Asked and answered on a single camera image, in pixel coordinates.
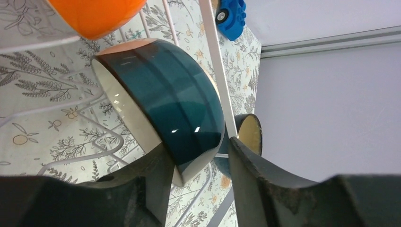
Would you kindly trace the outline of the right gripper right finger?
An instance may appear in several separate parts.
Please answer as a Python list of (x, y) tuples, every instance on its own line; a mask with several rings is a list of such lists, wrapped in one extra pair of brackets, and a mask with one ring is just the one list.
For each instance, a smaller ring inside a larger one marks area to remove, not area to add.
[(335, 175), (314, 182), (228, 144), (236, 216), (241, 227), (398, 227), (400, 175)]

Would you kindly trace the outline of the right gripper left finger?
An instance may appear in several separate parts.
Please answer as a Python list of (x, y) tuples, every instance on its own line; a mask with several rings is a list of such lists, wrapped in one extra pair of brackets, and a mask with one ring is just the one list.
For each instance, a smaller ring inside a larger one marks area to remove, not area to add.
[(162, 227), (174, 171), (163, 145), (96, 182), (0, 179), (3, 227)]

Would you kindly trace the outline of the dark teal bowl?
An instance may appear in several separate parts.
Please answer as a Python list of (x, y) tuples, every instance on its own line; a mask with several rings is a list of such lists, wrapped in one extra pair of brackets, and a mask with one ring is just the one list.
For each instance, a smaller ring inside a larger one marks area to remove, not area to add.
[[(259, 118), (252, 113), (238, 114), (235, 116), (238, 139), (245, 144), (253, 153), (262, 155), (262, 126)], [(228, 158), (214, 157), (218, 170), (231, 179)]]

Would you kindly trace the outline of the teal bowl white rim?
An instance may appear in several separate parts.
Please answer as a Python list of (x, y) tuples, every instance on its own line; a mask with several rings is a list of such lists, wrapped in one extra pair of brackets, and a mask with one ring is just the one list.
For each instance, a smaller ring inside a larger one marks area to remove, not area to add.
[(163, 145), (170, 154), (174, 185), (187, 184), (220, 150), (226, 124), (217, 86), (182, 48), (135, 39), (96, 53), (91, 68), (142, 150)]

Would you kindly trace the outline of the orange bowl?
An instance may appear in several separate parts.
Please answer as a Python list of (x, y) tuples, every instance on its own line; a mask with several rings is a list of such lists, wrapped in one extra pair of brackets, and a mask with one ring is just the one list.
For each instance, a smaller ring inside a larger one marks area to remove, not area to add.
[(52, 9), (81, 37), (96, 40), (136, 16), (146, 0), (49, 0)]

